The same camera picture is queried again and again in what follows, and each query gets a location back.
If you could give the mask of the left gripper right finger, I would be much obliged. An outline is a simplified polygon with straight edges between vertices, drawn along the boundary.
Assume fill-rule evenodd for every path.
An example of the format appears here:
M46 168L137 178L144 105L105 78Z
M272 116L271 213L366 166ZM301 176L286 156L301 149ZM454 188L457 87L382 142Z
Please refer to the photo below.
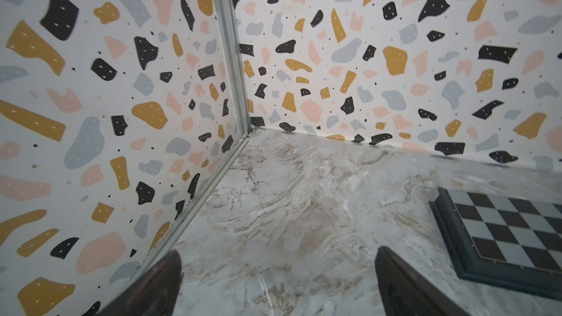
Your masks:
M389 247L375 259L378 288L387 315L467 315Z

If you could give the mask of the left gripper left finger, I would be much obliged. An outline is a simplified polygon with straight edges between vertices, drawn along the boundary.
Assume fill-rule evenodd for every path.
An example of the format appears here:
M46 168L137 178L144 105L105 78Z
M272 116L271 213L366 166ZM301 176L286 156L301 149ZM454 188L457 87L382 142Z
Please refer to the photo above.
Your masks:
M181 281L181 256L169 251L98 315L172 315Z

